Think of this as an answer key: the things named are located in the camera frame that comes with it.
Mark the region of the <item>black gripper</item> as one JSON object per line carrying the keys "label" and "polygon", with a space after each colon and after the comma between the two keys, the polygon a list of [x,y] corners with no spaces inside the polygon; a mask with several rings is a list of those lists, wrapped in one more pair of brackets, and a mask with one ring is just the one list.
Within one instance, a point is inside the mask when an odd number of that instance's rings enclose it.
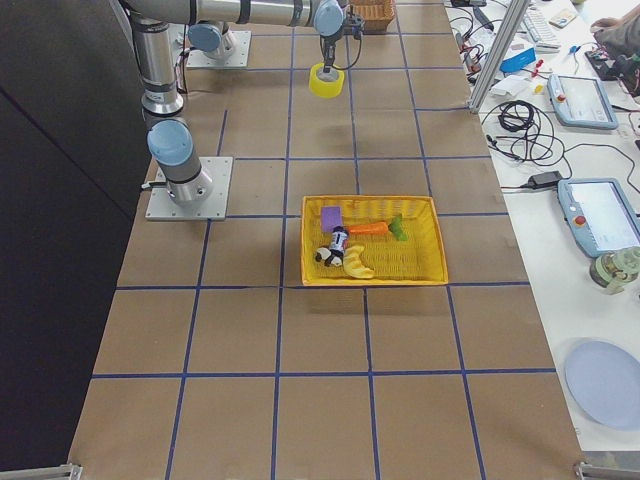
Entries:
{"label": "black gripper", "polygon": [[[349,5],[344,10],[345,19],[342,33],[352,36],[354,39],[361,39],[364,32],[364,19],[358,14],[353,5]],[[335,68],[335,46],[338,37],[336,35],[321,36],[320,46],[323,56],[323,66],[319,71],[320,76],[337,76],[338,70]]]}

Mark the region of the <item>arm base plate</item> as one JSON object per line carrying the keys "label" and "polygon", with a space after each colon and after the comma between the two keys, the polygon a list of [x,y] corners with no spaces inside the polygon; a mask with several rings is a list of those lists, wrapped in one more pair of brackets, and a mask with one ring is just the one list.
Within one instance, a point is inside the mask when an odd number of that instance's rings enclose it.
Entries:
{"label": "arm base plate", "polygon": [[213,25],[204,29],[189,29],[191,50],[187,60],[189,69],[244,69],[248,66],[251,44],[250,31],[227,30],[222,33]]}
{"label": "arm base plate", "polygon": [[146,210],[151,221],[224,220],[232,177],[232,157],[200,157],[201,172],[185,184],[168,181],[158,170]]}

